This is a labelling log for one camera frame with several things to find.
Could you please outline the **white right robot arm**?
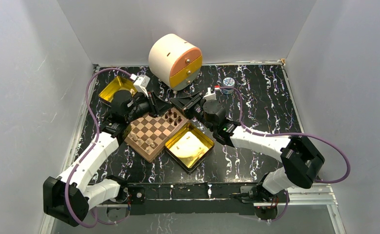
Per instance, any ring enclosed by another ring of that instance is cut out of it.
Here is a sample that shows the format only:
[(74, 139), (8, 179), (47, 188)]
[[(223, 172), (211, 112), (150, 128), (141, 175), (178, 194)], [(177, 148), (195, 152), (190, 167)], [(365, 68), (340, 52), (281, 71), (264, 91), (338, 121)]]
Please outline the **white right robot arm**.
[(269, 202), (277, 193), (291, 187), (309, 189), (325, 162), (324, 157), (306, 136), (269, 136), (244, 128), (239, 121), (230, 120), (216, 99), (203, 98), (200, 93), (189, 97), (172, 98), (173, 107), (187, 119), (196, 118), (222, 145), (245, 148), (271, 156), (282, 167), (265, 174), (249, 189), (243, 187), (230, 197), (242, 203)]

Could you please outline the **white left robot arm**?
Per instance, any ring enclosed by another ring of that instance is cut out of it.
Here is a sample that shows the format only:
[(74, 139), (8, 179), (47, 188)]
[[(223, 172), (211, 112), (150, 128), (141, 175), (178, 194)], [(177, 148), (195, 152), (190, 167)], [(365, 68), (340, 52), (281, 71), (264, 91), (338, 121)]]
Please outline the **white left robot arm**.
[(160, 99), (150, 91), (135, 95), (126, 90), (115, 92), (102, 123), (95, 122), (97, 132), (87, 149), (59, 176), (50, 176), (44, 181), (44, 213), (72, 227), (95, 227), (97, 220), (91, 224), (84, 222), (88, 212), (109, 199), (123, 203), (129, 191), (123, 186), (124, 182), (114, 176), (93, 186), (89, 185), (91, 178), (124, 143), (133, 121), (145, 115), (162, 116), (172, 106), (171, 102)]

